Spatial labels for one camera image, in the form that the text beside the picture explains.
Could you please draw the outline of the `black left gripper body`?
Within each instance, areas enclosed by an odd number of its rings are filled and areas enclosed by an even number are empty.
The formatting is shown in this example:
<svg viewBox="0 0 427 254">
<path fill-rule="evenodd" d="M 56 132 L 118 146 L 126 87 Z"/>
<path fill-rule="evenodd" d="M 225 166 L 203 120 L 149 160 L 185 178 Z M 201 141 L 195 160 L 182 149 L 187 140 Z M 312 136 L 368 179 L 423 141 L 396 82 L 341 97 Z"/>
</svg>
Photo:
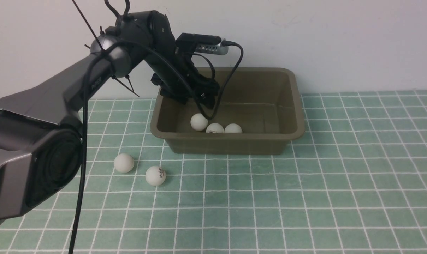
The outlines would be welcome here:
<svg viewBox="0 0 427 254">
<path fill-rule="evenodd" d="M 208 109 L 215 107 L 215 97 L 220 86 L 214 77 L 205 77 L 192 62 L 194 53 L 183 53 L 175 43 L 169 20 L 157 10 L 144 11 L 143 22 L 150 35 L 144 61 L 160 79 L 161 95 L 185 104 L 189 98 L 197 98 Z"/>
</svg>

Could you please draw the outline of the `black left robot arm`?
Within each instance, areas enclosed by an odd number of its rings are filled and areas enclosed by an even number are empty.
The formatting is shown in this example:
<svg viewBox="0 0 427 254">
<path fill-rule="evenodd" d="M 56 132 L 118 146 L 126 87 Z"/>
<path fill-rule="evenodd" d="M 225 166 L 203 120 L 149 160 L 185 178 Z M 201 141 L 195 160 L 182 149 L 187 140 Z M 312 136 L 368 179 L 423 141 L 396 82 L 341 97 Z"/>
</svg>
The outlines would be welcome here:
<svg viewBox="0 0 427 254">
<path fill-rule="evenodd" d="M 206 36 L 176 40 L 166 15 L 156 11 L 120 14 L 95 36 L 90 54 L 40 85 L 0 99 L 0 225 L 21 217 L 81 174 L 69 253 L 73 253 L 81 212 L 87 161 L 87 110 L 108 79 L 127 78 L 141 62 L 154 71 L 161 94 L 212 109 L 220 86 L 191 61 Z"/>
</svg>

